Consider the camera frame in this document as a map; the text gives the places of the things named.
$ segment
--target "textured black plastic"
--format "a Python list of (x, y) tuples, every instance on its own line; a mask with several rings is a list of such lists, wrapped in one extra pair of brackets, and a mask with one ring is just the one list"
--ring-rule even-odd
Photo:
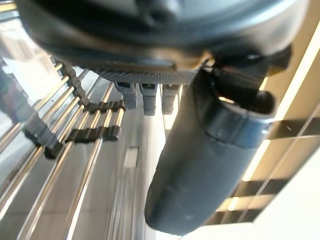
[(115, 88), (119, 93), (122, 93), (124, 105), (127, 109), (136, 109), (137, 108), (137, 89), (135, 83), (123, 83), (116, 82)]
[(49, 160), (56, 159), (63, 148), (64, 145), (60, 142), (57, 142), (53, 148), (46, 147), (44, 150), (44, 155)]
[(162, 85), (162, 113), (172, 114), (176, 95), (179, 93), (180, 85)]
[[(231, 128), (234, 121), (230, 114), (242, 116), (244, 122), (250, 118), (250, 111), (229, 103), (216, 105), (217, 111), (212, 112), (211, 103), (219, 99), (208, 75), (200, 71), (183, 97), (148, 190), (145, 220), (161, 232), (181, 236), (200, 227), (232, 193), (262, 141), (261, 131), (255, 128), (248, 136), (254, 136), (254, 140), (243, 146), (235, 141), (237, 137), (224, 139), (224, 131), (215, 137), (211, 128), (203, 126), (204, 116), (216, 115)], [(214, 100), (199, 108), (202, 94)], [(268, 129), (273, 111), (257, 115), (256, 121)], [(233, 129), (234, 134), (242, 131), (247, 132), (241, 126)]]
[(139, 84), (143, 99), (143, 111), (145, 116), (154, 116), (156, 113), (157, 84)]
[[(62, 60), (117, 78), (111, 81), (121, 82), (117, 72), (124, 72), (138, 74), (134, 81), (124, 76), (122, 82), (188, 84), (171, 73), (194, 70), (204, 54), (261, 57), (285, 49), (303, 22), (309, 1), (246, 0), (218, 8), (208, 1), (189, 0), (189, 7), (181, 8), (183, 21), (160, 28), (142, 20), (144, 11), (121, 14), (95, 2), (17, 0), (16, 4), (30, 36)], [(189, 19), (204, 5), (205, 13)]]
[(69, 87), (74, 87), (74, 90), (72, 92), (73, 96), (79, 97), (80, 104), (88, 105), (89, 99), (86, 96), (86, 91), (81, 86), (81, 81), (76, 75), (76, 71), (73, 69), (72, 65), (63, 63), (63, 62), (57, 62), (62, 64), (62, 68), (60, 69), (63, 76), (68, 76), (69, 79), (66, 82)]

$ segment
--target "metal bar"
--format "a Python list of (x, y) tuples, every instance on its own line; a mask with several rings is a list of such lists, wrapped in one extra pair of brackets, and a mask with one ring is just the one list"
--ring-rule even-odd
[(67, 100), (69, 95), (73, 92), (75, 88), (70, 86), (59, 98), (58, 100), (50, 107), (50, 109), (43, 115), (41, 118), (45, 123), (49, 121), (51, 116), (62, 106), (62, 104)]
[[(80, 121), (78, 125), (78, 129), (83, 129), (87, 120), (89, 118), (89, 112), (86, 112), (84, 116), (82, 117), (82, 120)], [(65, 146), (65, 149), (63, 150), (62, 154), (56, 161), (52, 171), (50, 172), (49, 176), (47, 177), (38, 197), (36, 198), (31, 211), (29, 212), (20, 232), (17, 237), (18, 240), (29, 240), (32, 236), (32, 233), (37, 225), (37, 222), (40, 218), (40, 215), (44, 209), (44, 206), (48, 200), (48, 197), (61, 173), (61, 170), (65, 164), (65, 161), (67, 159), (67, 156), (72, 149), (74, 143), (68, 142)]]
[(25, 182), (31, 169), (36, 164), (37, 159), (43, 153), (43, 149), (43, 146), (35, 148), (28, 159), (24, 162), (20, 170), (13, 177), (12, 181), (10, 181), (10, 183), (5, 187), (5, 191), (0, 198), (0, 220), (6, 214), (21, 185)]
[(281, 166), (281, 164), (283, 163), (283, 161), (286, 159), (286, 157), (288, 156), (289, 152), (294, 148), (294, 146), (296, 145), (296, 143), (298, 142), (299, 138), (304, 134), (305, 130), (307, 129), (308, 125), (311, 123), (312, 119), (315, 117), (315, 115), (317, 114), (317, 112), (320, 110), (320, 102), (318, 102), (318, 104), (316, 105), (316, 107), (313, 109), (312, 113), (310, 114), (310, 116), (308, 117), (308, 119), (305, 121), (305, 123), (303, 124), (302, 128), (300, 129), (299, 133), (296, 135), (296, 137), (293, 139), (293, 141), (291, 142), (291, 144), (289, 145), (289, 147), (286, 149), (285, 153), (282, 155), (282, 157), (280, 158), (279, 162), (276, 164), (276, 166), (272, 169), (272, 171), (268, 174), (268, 177), (265, 179), (264, 183), (262, 184), (262, 186), (259, 188), (259, 190), (257, 191), (257, 193), (255, 194), (254, 198), (251, 200), (251, 202), (248, 205), (248, 208), (243, 211), (243, 213), (240, 215), (240, 217), (238, 218), (238, 220), (236, 221), (237, 223), (239, 223), (247, 214), (247, 212), (249, 211), (249, 209), (252, 207), (252, 205), (255, 203), (255, 200), (257, 199), (257, 197), (262, 193), (262, 191), (265, 189), (265, 187), (267, 186), (267, 184), (269, 183), (269, 181), (271, 180), (272, 176), (276, 173), (276, 171), (278, 170), (278, 168)]
[(60, 62), (56, 65), (54, 65), (54, 70), (59, 71), (63, 67), (63, 64)]
[[(59, 89), (68, 81), (68, 77), (62, 78), (61, 82), (59, 82), (58, 85), (56, 85), (48, 94), (37, 102), (35, 105), (33, 105), (33, 108), (36, 111), (39, 111), (52, 97), (59, 91)], [(6, 131), (0, 140), (0, 154), (8, 147), (10, 142), (20, 133), (20, 131), (23, 128), (23, 123), (19, 122), (15, 125), (13, 125), (8, 131)]]
[(8, 147), (10, 142), (20, 133), (23, 124), (18, 122), (6, 131), (0, 139), (0, 154)]
[(7, 12), (7, 11), (16, 11), (16, 10), (17, 10), (17, 5), (13, 3), (13, 1), (0, 3), (0, 13)]
[(82, 71), (82, 73), (78, 76), (78, 79), (81, 81), (82, 79), (84, 79), (85, 78), (85, 76), (88, 74), (88, 72), (89, 72), (89, 69), (84, 69), (83, 71)]
[(68, 76), (64, 76), (61, 81), (39, 102), (33, 105), (34, 110), (39, 111), (69, 80)]
[[(91, 89), (89, 90), (90, 94), (88, 94), (88, 96), (87, 96), (88, 98), (91, 97), (93, 89), (97, 86), (96, 82), (92, 85)], [(68, 121), (68, 124), (64, 128), (63, 132), (58, 137), (59, 142), (63, 141), (63, 139), (65, 138), (67, 132), (75, 124), (78, 115), (80, 114), (80, 112), (83, 110), (84, 107), (85, 106), (81, 105), (76, 110), (76, 112), (74, 113), (72, 118)], [(67, 107), (67, 109), (64, 110), (62, 115), (67, 116), (66, 112), (69, 111), (69, 110), (71, 111), (71, 109), (69, 109)], [(83, 126), (85, 125), (85, 122), (87, 121), (88, 117), (89, 117), (89, 112), (87, 112), (84, 115), (83, 120), (81, 121), (79, 127), (83, 128)], [(61, 118), (59, 118), (53, 124), (53, 126), (51, 127), (53, 133), (56, 133), (55, 132), (56, 125), (59, 125), (60, 122), (62, 122), (62, 121), (63, 120)], [(18, 193), (18, 191), (21, 188), (22, 184), (25, 182), (27, 176), (29, 175), (29, 173), (31, 172), (33, 167), (36, 165), (40, 155), (43, 152), (44, 152), (44, 147), (43, 146), (36, 147), (33, 150), (33, 152), (31, 153), (31, 155), (24, 161), (24, 163), (21, 166), (21, 168), (19, 169), (19, 171), (17, 171), (15, 174), (13, 174), (11, 179), (8, 181), (9, 184), (3, 189), (3, 194), (0, 197), (0, 220), (3, 218), (3, 216), (7, 212), (8, 208), (11, 205), (11, 203), (12, 203), (13, 199), (15, 198), (16, 194)]]
[[(63, 111), (62, 115), (55, 121), (55, 123), (51, 127), (53, 133), (56, 133), (56, 131), (59, 129), (59, 126), (64, 122), (65, 118), (77, 102), (78, 101), (72, 101), (70, 105)], [(11, 179), (9, 180), (9, 184), (4, 187), (3, 194), (0, 197), (0, 220), (7, 212), (16, 194), (18, 193), (19, 189), (21, 188), (22, 184), (26, 180), (33, 167), (38, 162), (38, 159), (44, 152), (44, 150), (45, 148), (43, 146), (36, 147), (32, 151), (31, 155), (24, 161), (21, 168), (12, 175)]]
[(59, 128), (61, 127), (61, 124), (64, 123), (66, 117), (71, 112), (71, 110), (75, 107), (75, 105), (79, 102), (80, 98), (77, 96), (70, 102), (70, 104), (66, 107), (66, 109), (63, 111), (61, 116), (55, 121), (55, 124), (50, 128), (51, 132), (56, 133)]
[[(113, 86), (114, 86), (113, 82), (110, 82), (103, 98), (101, 99), (102, 102), (107, 102), (107, 100), (111, 94)], [(101, 116), (101, 111), (99, 111), (99, 110), (96, 111), (94, 118), (92, 120), (92, 123), (90, 125), (90, 128), (94, 129), (97, 126), (100, 116)], [(111, 116), (112, 116), (112, 111), (109, 109), (106, 113), (106, 117), (105, 117), (103, 126), (105, 126), (105, 127), (109, 126)], [(95, 166), (96, 166), (97, 158), (100, 153), (102, 143), (103, 143), (102, 138), (99, 138), (94, 142), (91, 156), (89, 158), (89, 161), (87, 163), (85, 171), (82, 175), (82, 179), (81, 179), (80, 185), (77, 189), (77, 192), (75, 194), (75, 197), (71, 203), (71, 207), (69, 208), (69, 211), (68, 211), (68, 214), (66, 217), (66, 221), (65, 221), (65, 231), (64, 231), (64, 238), (66, 240), (72, 240), (72, 237), (74, 235), (77, 221), (78, 221), (79, 214), (80, 214), (80, 210), (81, 210), (83, 201), (85, 199), (85, 195), (86, 195), (86, 192), (88, 189), (88, 184), (90, 182), (91, 176), (92, 176), (94, 169), (95, 169)]]

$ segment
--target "ceiling panel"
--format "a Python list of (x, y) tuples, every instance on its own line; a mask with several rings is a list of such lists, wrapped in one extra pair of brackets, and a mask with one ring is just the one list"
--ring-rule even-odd
[(283, 160), (272, 178), (290, 179), (309, 158), (309, 156), (311, 156), (311, 154), (319, 147), (319, 145), (320, 136), (300, 138)]
[(264, 181), (268, 177), (269, 173), (273, 170), (279, 159), (287, 151), (292, 141), (292, 138), (272, 140), (258, 167), (253, 173), (251, 181)]
[(284, 117), (285, 120), (307, 119), (316, 108), (320, 101), (319, 67), (320, 54), (315, 57), (291, 107)]

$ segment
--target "metal rod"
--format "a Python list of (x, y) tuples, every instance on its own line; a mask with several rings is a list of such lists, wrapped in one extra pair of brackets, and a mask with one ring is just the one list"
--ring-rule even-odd
[(20, 133), (23, 124), (21, 122), (13, 125), (8, 131), (6, 131), (0, 139), (0, 154), (8, 147), (10, 142)]
[(55, 121), (55, 124), (50, 128), (51, 132), (56, 133), (59, 130), (61, 124), (64, 123), (67, 115), (71, 112), (71, 110), (75, 107), (79, 100), (80, 98), (77, 96), (72, 100), (72, 102), (70, 102), (70, 104), (66, 107), (61, 116)]
[[(75, 104), (78, 101), (73, 100), (69, 106), (63, 111), (62, 115), (55, 121), (51, 127), (51, 131), (56, 133), (59, 129), (59, 126), (64, 122), (67, 115), (73, 109)], [(44, 152), (45, 148), (43, 146), (36, 147), (31, 155), (24, 161), (23, 165), (9, 180), (9, 184), (4, 187), (3, 194), (0, 197), (0, 220), (3, 218), (5, 213), (8, 210), (8, 207), (11, 205), (13, 199), (21, 188), (22, 184), (26, 180), (27, 176), (33, 169), (33, 167), (38, 162), (40, 155)]]
[(67, 100), (69, 95), (73, 92), (75, 88), (70, 86), (59, 98), (58, 100), (50, 107), (50, 109), (43, 115), (41, 118), (45, 123), (49, 121), (51, 116), (62, 106), (62, 104)]
[(88, 72), (89, 72), (89, 69), (84, 69), (83, 71), (82, 71), (82, 73), (78, 76), (78, 79), (80, 80), (80, 81), (82, 81), (82, 79), (84, 79), (85, 78), (85, 76), (88, 74)]
[(59, 71), (63, 67), (63, 64), (60, 62), (56, 65), (54, 65), (54, 70)]
[(33, 105), (34, 110), (39, 111), (69, 80), (68, 76), (64, 76), (61, 81), (39, 102)]
[[(114, 86), (114, 84), (113, 84), (113, 82), (111, 82), (109, 84), (105, 94), (104, 94), (104, 97), (101, 100), (102, 102), (107, 102), (113, 86)], [(90, 125), (90, 128), (94, 129), (97, 126), (100, 116), (101, 116), (101, 112), (99, 110), (96, 111), (94, 118), (92, 120), (92, 123)], [(108, 110), (106, 113), (104, 123), (103, 123), (104, 127), (109, 126), (111, 117), (112, 117), (112, 111)], [(90, 182), (91, 176), (92, 176), (94, 169), (95, 169), (95, 166), (96, 166), (97, 158), (100, 153), (102, 143), (103, 143), (102, 138), (99, 138), (94, 142), (91, 156), (89, 158), (89, 161), (87, 163), (85, 171), (82, 175), (82, 179), (81, 179), (80, 185), (77, 189), (77, 192), (75, 194), (75, 197), (71, 203), (71, 207), (69, 208), (69, 211), (68, 211), (68, 214), (66, 217), (66, 221), (65, 221), (65, 230), (64, 230), (64, 239), (66, 239), (66, 240), (72, 240), (72, 237), (74, 235), (77, 221), (78, 221), (79, 214), (80, 214), (80, 210), (81, 210), (83, 201), (85, 199), (85, 195), (86, 195), (86, 192), (88, 189), (88, 184)]]
[(112, 88), (114, 87), (114, 85), (115, 85), (115, 84), (114, 84), (112, 81), (109, 83), (109, 86), (108, 86), (108, 88), (107, 88), (107, 90), (106, 90), (106, 92), (105, 92), (105, 94), (104, 94), (104, 97), (102, 98), (101, 102), (104, 102), (104, 103), (107, 102), (107, 100), (108, 100), (108, 98), (109, 98), (109, 96), (110, 96), (110, 94), (111, 94), (111, 91), (112, 91)]
[(123, 117), (124, 117), (124, 110), (122, 108), (119, 108), (118, 115), (117, 115), (116, 121), (115, 121), (115, 125), (120, 127)]
[[(83, 129), (86, 121), (89, 118), (89, 112), (87, 111), (84, 116), (82, 117), (82, 120), (80, 121), (78, 125), (78, 129)], [(65, 164), (65, 161), (67, 159), (67, 156), (72, 149), (74, 143), (73, 142), (68, 142), (65, 145), (65, 148), (56, 161), (52, 171), (50, 172), (49, 176), (47, 177), (38, 197), (36, 198), (31, 211), (29, 212), (20, 232), (17, 237), (18, 240), (29, 240), (32, 236), (32, 233), (37, 225), (37, 222), (40, 218), (40, 215), (42, 213), (42, 210), (48, 200), (48, 197), (60, 175), (60, 172)]]
[(71, 129), (71, 127), (76, 123), (77, 118), (79, 116), (79, 114), (82, 112), (82, 110), (85, 108), (85, 106), (81, 105), (80, 107), (78, 107), (78, 109), (75, 111), (75, 113), (73, 114), (73, 116), (71, 117), (71, 119), (68, 121), (67, 125), (65, 126), (65, 128), (62, 130), (62, 132), (60, 133), (60, 135), (58, 136), (58, 141), (61, 143), (63, 141), (63, 139), (65, 139), (67, 132)]
[(24, 183), (31, 169), (36, 164), (37, 159), (43, 153), (43, 149), (43, 146), (38, 146), (35, 148), (28, 159), (24, 162), (20, 170), (16, 173), (12, 181), (10, 181), (5, 187), (5, 191), (0, 198), (0, 220), (6, 214), (21, 185)]
[[(56, 93), (59, 89), (68, 81), (68, 77), (62, 78), (61, 82), (56, 85), (42, 100), (38, 101), (33, 108), (39, 111)], [(23, 123), (19, 122), (13, 125), (8, 131), (6, 131), (0, 139), (0, 154), (8, 147), (10, 142), (20, 133), (23, 128)]]
[[(93, 84), (90, 91), (91, 94), (93, 92), (93, 89), (96, 87), (97, 84)], [(74, 113), (74, 115), (72, 116), (72, 118), (68, 121), (66, 127), (64, 128), (63, 132), (60, 134), (58, 140), (59, 142), (62, 142), (63, 139), (65, 138), (67, 132), (69, 131), (69, 129), (75, 124), (78, 115), (80, 114), (80, 112), (83, 110), (85, 106), (81, 105)], [(64, 110), (63, 112), (63, 116), (67, 116), (67, 112), (71, 111), (70, 108), (66, 108), (66, 110)], [(85, 121), (87, 121), (88, 117), (89, 117), (89, 112), (87, 112), (84, 117), (82, 122), (80, 123), (79, 127), (83, 127), (85, 125)], [(60, 122), (62, 122), (63, 120), (61, 118), (59, 118), (57, 121), (55, 121), (55, 123), (53, 124), (53, 126), (51, 127), (52, 132), (56, 133), (56, 125), (61, 124)], [(5, 213), (8, 210), (8, 207), (11, 205), (13, 199), (15, 198), (16, 194), (18, 193), (19, 189), (21, 188), (22, 184), (24, 183), (24, 181), (26, 180), (27, 176), (29, 175), (29, 173), (31, 172), (31, 170), (33, 169), (33, 167), (36, 165), (40, 155), (44, 152), (44, 147), (43, 146), (38, 146), (36, 147), (33, 152), (31, 153), (31, 155), (24, 161), (23, 165), (21, 166), (21, 168), (19, 169), (19, 171), (17, 171), (15, 174), (12, 175), (11, 179), (9, 180), (9, 184), (3, 189), (3, 194), (0, 197), (0, 220), (2, 219), (2, 217), (5, 215)]]

